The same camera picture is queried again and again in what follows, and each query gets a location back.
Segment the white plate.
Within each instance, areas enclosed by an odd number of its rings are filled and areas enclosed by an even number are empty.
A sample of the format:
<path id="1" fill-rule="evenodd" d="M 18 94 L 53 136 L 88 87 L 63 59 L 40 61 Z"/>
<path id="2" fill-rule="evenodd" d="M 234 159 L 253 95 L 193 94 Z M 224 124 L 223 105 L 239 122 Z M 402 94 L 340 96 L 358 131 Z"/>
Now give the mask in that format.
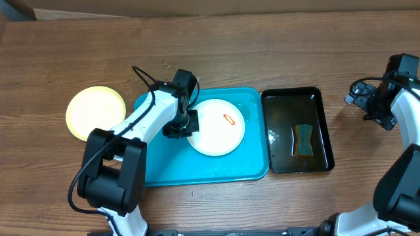
<path id="1" fill-rule="evenodd" d="M 188 141 L 198 152 L 217 157 L 234 151 L 245 135 L 245 120 L 230 102 L 210 99 L 194 107 L 198 112 L 199 131 Z"/>

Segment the yellow plate with ketchup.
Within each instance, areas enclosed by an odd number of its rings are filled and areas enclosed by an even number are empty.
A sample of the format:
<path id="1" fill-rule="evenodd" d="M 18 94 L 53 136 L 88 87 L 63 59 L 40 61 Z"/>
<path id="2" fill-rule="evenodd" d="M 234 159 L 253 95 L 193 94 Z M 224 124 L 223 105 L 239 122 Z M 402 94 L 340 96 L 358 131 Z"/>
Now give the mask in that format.
<path id="1" fill-rule="evenodd" d="M 124 121 L 125 115 L 125 102 L 115 90 L 94 86 L 72 98 L 66 110 L 66 124 L 76 138 L 86 141 L 95 128 L 110 130 Z"/>

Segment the green and yellow sponge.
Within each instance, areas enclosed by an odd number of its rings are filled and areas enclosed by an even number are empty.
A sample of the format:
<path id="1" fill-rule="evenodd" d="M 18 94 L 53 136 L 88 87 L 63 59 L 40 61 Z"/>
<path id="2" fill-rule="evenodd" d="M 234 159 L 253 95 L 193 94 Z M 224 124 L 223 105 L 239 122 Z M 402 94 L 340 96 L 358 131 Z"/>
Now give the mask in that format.
<path id="1" fill-rule="evenodd" d="M 293 154 L 294 156 L 313 156 L 312 149 L 312 125 L 295 125 L 293 131 Z"/>

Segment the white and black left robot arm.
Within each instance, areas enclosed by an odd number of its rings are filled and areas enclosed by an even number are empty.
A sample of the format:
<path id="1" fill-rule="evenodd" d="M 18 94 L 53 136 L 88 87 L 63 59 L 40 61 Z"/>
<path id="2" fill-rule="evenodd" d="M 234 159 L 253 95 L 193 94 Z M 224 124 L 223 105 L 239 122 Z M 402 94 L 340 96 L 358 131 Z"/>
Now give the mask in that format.
<path id="1" fill-rule="evenodd" d="M 87 138 L 83 162 L 68 190 L 76 212 L 104 216 L 107 235 L 146 235 L 140 213 L 148 144 L 158 132 L 184 138 L 197 132 L 198 112 L 192 109 L 200 84 L 192 72 L 178 69 L 171 82 L 147 84 L 145 101 L 110 130 L 94 129 Z"/>

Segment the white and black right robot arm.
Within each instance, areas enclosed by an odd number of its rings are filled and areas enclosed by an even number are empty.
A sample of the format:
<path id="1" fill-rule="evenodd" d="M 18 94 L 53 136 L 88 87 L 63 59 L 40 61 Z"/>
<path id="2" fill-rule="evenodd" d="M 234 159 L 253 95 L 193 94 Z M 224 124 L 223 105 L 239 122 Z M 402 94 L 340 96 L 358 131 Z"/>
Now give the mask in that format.
<path id="1" fill-rule="evenodd" d="M 378 87 L 371 77 L 353 82 L 345 102 L 365 111 L 386 130 L 398 125 L 403 153 L 377 184 L 372 202 L 336 213 L 307 235 L 409 235 L 419 232 L 419 57 L 395 54 L 388 59 Z"/>

